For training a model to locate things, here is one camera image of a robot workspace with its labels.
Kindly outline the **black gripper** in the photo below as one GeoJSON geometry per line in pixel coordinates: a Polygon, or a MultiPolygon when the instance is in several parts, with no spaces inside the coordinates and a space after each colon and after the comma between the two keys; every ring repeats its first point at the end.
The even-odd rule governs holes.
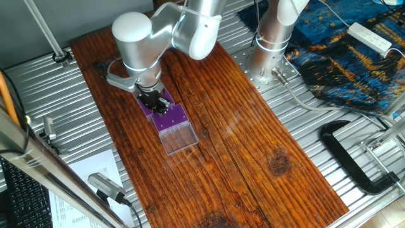
{"type": "Polygon", "coordinates": [[[163,97],[164,89],[147,91],[140,89],[138,99],[151,110],[154,115],[163,115],[171,104],[169,99],[163,97]]]}

